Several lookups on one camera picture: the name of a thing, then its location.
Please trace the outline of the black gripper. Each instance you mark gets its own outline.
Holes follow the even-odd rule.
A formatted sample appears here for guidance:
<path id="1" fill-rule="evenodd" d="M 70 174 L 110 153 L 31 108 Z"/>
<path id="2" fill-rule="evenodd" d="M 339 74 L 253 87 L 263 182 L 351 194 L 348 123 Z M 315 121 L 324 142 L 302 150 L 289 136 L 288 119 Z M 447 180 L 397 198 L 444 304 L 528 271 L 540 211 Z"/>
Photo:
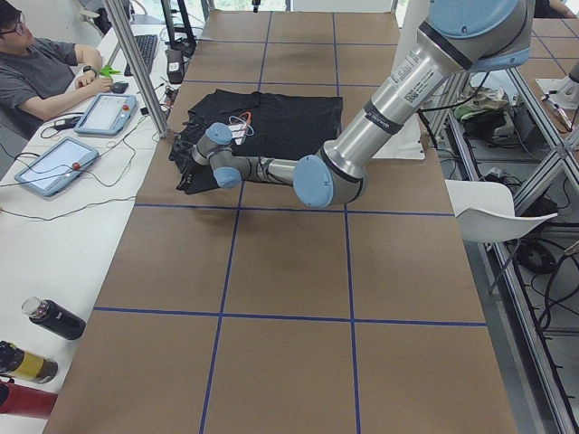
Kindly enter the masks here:
<path id="1" fill-rule="evenodd" d="M 177 135 L 174 139 L 169 160 L 173 161 L 179 173 L 181 174 L 181 179 L 177 184 L 176 189 L 178 191 L 193 191 L 195 188 L 195 178 L 198 175 L 199 164 L 192 157 L 192 150 L 194 144 Z"/>

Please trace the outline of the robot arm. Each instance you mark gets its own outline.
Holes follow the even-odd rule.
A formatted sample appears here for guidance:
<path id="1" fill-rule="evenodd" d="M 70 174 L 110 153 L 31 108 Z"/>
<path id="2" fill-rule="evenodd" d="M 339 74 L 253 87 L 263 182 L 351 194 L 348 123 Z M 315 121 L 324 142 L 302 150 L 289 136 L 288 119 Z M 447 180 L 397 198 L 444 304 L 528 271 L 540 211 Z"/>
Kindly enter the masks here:
<path id="1" fill-rule="evenodd" d="M 527 61 L 532 1 L 432 1 L 416 43 L 345 130 L 298 161 L 237 156 L 231 130 L 213 123 L 170 151 L 183 176 L 206 167 L 220 188 L 243 181 L 289 185 L 312 208 L 351 203 L 365 190 L 366 163 L 453 73 L 498 71 Z"/>

